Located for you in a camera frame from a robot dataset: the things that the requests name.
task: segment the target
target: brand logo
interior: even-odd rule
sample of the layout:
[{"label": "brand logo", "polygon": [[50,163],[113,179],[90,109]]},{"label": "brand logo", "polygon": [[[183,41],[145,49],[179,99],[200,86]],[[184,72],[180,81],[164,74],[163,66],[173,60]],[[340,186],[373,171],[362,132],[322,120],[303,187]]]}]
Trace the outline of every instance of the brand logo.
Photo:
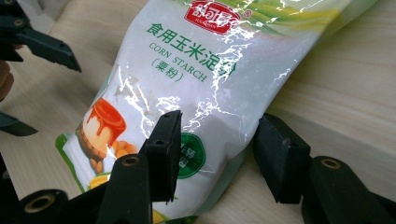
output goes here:
[{"label": "brand logo", "polygon": [[241,17],[230,7],[213,1],[193,1],[184,18],[208,31],[224,35]]}]

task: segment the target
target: plastic bag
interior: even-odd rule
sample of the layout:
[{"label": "plastic bag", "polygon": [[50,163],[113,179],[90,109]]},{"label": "plastic bag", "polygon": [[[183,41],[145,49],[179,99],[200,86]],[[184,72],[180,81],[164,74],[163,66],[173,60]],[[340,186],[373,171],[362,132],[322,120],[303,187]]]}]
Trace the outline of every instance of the plastic bag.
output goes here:
[{"label": "plastic bag", "polygon": [[155,203],[154,219],[207,211],[305,54],[374,2],[149,0],[77,131],[58,139],[81,191],[107,181],[114,161],[136,153],[160,115],[181,110],[176,199]]}]

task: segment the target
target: food image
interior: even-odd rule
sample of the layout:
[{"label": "food image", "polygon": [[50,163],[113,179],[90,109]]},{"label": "food image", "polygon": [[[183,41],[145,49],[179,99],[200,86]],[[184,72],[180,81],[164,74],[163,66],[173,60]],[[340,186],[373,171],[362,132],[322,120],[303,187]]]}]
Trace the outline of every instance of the food image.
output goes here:
[{"label": "food image", "polygon": [[97,174],[104,171],[103,159],[111,147],[116,158],[137,152],[134,145],[116,140],[125,129],[121,114],[103,98],[93,105],[91,114],[81,122],[78,142]]},{"label": "food image", "polygon": [[102,175],[96,176],[90,182],[90,189],[94,189],[94,188],[98,187],[99,185],[106,183],[109,178],[110,178],[110,174],[102,174]]}]

